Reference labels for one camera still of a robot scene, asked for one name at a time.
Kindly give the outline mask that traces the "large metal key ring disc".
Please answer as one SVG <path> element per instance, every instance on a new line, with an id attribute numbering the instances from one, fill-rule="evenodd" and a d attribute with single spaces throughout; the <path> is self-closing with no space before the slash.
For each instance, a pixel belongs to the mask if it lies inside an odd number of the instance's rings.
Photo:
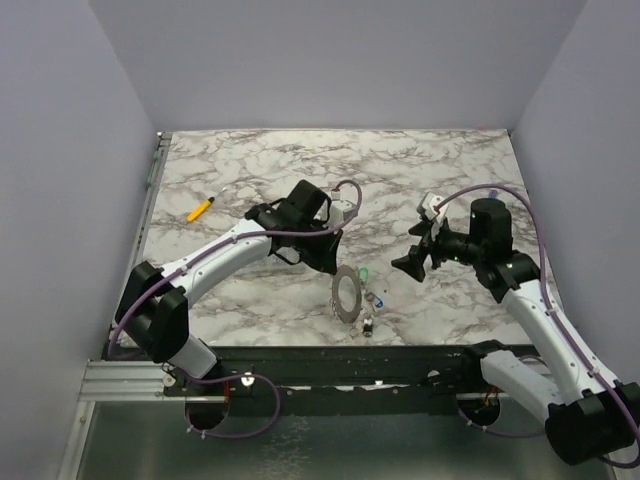
<path id="1" fill-rule="evenodd" d="M 354 323 L 362 307 L 362 290 L 357 272 L 349 266 L 337 269 L 331 283 L 331 307 L 345 324 Z"/>

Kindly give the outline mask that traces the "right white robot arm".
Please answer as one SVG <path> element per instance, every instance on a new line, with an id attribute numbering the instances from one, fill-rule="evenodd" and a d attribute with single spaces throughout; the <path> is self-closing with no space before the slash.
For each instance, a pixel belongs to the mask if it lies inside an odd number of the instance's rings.
<path id="1" fill-rule="evenodd" d="M 468 349 L 459 367 L 461 383 L 481 391 L 492 385 L 507 393 L 543 426 L 552 449 L 576 465 L 631 446 L 639 427 L 639 386 L 624 384 L 581 339 L 548 293 L 536 262 L 513 247 L 512 218 L 506 205 L 491 198 L 470 207 L 469 229 L 450 229 L 441 197 L 426 194 L 420 221 L 409 233 L 418 237 L 392 266 L 414 280 L 446 261 L 473 268 L 479 283 L 521 325 L 550 375 L 525 365 L 497 341 Z"/>

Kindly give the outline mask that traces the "green key tag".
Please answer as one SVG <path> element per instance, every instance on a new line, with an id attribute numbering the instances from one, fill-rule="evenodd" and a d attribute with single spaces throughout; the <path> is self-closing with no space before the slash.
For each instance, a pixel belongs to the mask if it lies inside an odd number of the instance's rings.
<path id="1" fill-rule="evenodd" d="M 369 280 L 369 270 L 366 267 L 358 269 L 359 279 L 363 284 L 366 284 Z"/>

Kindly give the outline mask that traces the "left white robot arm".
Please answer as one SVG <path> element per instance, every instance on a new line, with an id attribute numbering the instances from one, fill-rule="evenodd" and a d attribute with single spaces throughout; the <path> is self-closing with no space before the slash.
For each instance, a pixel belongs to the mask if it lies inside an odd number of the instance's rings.
<path id="1" fill-rule="evenodd" d="M 195 252 L 161 267 L 147 261 L 136 265 L 112 337 L 128 335 L 153 362 L 184 372 L 195 392 L 214 392 L 221 380 L 218 357 L 191 334 L 190 309 L 237 271 L 283 248 L 293 250 L 308 267 L 335 274 L 343 232 L 330 223 L 333 201 L 301 180 L 288 196 L 251 207 L 236 225 Z"/>

